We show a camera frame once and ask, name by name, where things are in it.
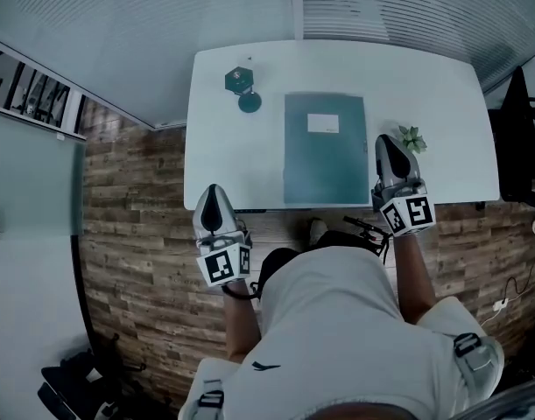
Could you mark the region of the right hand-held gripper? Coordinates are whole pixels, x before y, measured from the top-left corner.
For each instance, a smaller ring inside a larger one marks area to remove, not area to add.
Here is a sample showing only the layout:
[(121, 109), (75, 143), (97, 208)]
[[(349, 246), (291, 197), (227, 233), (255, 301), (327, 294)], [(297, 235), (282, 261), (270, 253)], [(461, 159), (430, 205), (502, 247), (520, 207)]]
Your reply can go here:
[(435, 225), (434, 204), (415, 156), (396, 138), (382, 134), (375, 143), (378, 181), (371, 191), (378, 211), (395, 237)]

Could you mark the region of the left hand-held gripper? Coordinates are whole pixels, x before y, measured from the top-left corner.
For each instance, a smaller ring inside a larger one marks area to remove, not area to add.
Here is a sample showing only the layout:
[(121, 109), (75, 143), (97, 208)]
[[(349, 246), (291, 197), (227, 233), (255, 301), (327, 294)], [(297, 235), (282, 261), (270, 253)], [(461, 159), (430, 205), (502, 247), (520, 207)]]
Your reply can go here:
[(201, 195), (193, 215), (197, 263), (209, 287), (225, 286), (250, 276), (252, 241), (222, 187), (212, 184)]

